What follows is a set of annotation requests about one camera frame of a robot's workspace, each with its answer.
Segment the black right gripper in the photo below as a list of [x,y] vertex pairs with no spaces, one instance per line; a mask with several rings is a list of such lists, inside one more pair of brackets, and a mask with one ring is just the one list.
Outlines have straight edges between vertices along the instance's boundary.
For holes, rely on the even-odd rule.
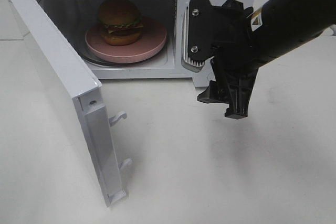
[[260,66],[254,62],[257,46],[251,38],[253,7],[242,2],[216,6],[207,0],[211,17],[211,66],[215,81],[197,96],[198,102],[228,104],[225,117],[248,117],[248,106]]

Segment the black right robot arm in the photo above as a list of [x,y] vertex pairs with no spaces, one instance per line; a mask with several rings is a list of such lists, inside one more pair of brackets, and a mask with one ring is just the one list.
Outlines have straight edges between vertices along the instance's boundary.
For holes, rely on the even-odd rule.
[[189,8],[188,56],[209,59],[215,76],[197,99],[228,104],[232,119],[248,115],[260,67],[335,24],[335,0],[269,0],[258,10],[236,0],[191,0]]

